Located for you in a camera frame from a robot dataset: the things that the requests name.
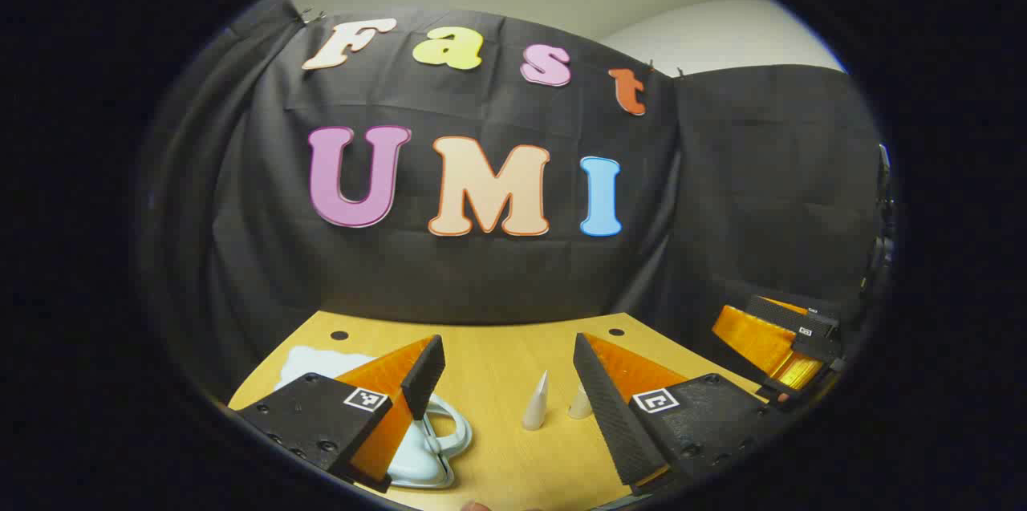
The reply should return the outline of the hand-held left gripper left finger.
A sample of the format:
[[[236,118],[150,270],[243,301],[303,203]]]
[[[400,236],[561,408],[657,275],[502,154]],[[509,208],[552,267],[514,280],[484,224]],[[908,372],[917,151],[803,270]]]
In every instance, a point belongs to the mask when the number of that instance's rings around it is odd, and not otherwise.
[[[287,453],[341,481],[388,492],[388,469],[408,427],[425,416],[446,368],[439,335],[344,375],[299,375],[239,410]]]

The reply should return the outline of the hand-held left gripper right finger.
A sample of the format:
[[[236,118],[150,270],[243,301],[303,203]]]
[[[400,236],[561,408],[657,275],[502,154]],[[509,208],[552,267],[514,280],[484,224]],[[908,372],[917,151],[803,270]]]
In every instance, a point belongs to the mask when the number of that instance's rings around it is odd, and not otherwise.
[[[709,481],[773,442],[789,422],[723,375],[685,377],[595,335],[576,335],[573,363],[634,495]]]

